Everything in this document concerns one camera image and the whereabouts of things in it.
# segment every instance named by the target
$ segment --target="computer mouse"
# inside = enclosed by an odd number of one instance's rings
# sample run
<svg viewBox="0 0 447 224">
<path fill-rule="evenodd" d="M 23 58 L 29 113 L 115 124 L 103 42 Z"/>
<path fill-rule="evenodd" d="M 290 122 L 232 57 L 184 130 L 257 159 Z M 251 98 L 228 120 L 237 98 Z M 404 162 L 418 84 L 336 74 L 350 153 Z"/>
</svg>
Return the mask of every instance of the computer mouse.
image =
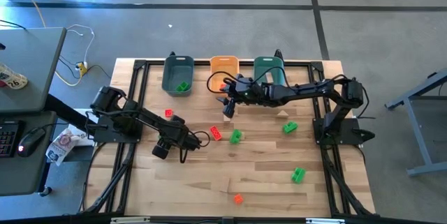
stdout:
<svg viewBox="0 0 447 224">
<path fill-rule="evenodd" d="M 34 128 L 30 130 L 20 140 L 17 147 L 17 155 L 21 157 L 29 157 L 30 155 L 32 155 L 45 134 L 46 132 L 42 128 Z"/>
</svg>

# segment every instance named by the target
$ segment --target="computer keyboard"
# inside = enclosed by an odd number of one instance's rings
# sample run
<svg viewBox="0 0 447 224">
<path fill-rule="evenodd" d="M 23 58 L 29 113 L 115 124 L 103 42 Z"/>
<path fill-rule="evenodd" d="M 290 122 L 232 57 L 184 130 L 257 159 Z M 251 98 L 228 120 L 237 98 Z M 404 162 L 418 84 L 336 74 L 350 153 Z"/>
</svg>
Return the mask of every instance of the computer keyboard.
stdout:
<svg viewBox="0 0 447 224">
<path fill-rule="evenodd" d="M 0 158 L 14 156 L 23 125 L 24 122 L 20 120 L 0 123 Z"/>
</svg>

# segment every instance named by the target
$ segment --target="yellow cable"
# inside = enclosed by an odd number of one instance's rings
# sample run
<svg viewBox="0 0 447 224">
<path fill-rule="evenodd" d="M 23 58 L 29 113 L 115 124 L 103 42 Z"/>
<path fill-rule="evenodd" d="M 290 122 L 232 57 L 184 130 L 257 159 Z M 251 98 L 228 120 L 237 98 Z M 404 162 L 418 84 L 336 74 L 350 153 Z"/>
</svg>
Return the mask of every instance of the yellow cable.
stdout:
<svg viewBox="0 0 447 224">
<path fill-rule="evenodd" d="M 39 13 L 39 17 L 41 17 L 41 21 L 42 21 L 43 27 L 46 28 L 47 25 L 45 24 L 45 21 L 43 20 L 43 16 L 42 16 L 42 13 L 41 13 L 40 8 L 37 6 L 37 3 L 36 3 L 34 0 L 31 0 L 31 2 L 32 2 L 32 3 L 34 4 L 34 6 L 36 7 L 37 13 Z M 79 76 L 78 81 L 77 81 L 75 84 L 70 84 L 70 83 L 67 82 L 63 77 L 61 77 L 61 75 L 57 72 L 57 70 L 55 70 L 54 73 L 56 73 L 56 76 L 57 76 L 62 82 L 64 82 L 66 85 L 71 86 L 71 87 L 74 87 L 74 86 L 78 85 L 78 84 L 81 82 L 81 79 L 82 79 L 82 74 L 81 74 L 81 72 L 79 72 L 80 76 Z"/>
</svg>

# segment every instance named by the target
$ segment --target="teal bin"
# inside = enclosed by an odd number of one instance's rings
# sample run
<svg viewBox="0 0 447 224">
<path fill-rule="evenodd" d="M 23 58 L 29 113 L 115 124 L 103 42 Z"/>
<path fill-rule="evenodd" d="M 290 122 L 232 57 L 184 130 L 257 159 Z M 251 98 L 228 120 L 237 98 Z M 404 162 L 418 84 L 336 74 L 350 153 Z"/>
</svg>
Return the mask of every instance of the teal bin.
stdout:
<svg viewBox="0 0 447 224">
<path fill-rule="evenodd" d="M 165 60 L 161 88 L 171 96 L 189 96 L 194 75 L 194 59 L 170 56 Z"/>
<path fill-rule="evenodd" d="M 258 79 L 260 75 L 262 75 L 265 71 L 267 71 L 269 68 L 273 66 L 284 68 L 284 62 L 279 57 L 256 57 L 254 59 L 253 65 L 254 65 L 255 80 Z M 272 73 L 273 84 L 284 85 L 285 79 L 281 69 L 274 68 L 270 70 L 269 73 Z M 259 84 L 261 82 L 267 82 L 267 78 L 265 75 L 258 80 Z"/>
</svg>

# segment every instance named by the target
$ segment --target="orange bin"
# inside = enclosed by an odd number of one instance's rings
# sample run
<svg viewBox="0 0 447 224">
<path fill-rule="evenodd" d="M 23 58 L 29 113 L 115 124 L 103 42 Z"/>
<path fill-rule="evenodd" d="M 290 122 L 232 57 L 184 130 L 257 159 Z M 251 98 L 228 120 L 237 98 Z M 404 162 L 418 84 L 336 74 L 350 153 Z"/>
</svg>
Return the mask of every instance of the orange bin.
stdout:
<svg viewBox="0 0 447 224">
<path fill-rule="evenodd" d="M 217 71 L 225 71 L 230 73 L 233 77 L 239 73 L 239 59 L 235 56 L 215 56 L 210 59 L 211 74 Z M 211 77 L 210 89 L 212 91 L 219 91 L 221 84 L 224 83 L 224 77 L 229 77 L 223 73 L 219 73 Z"/>
</svg>

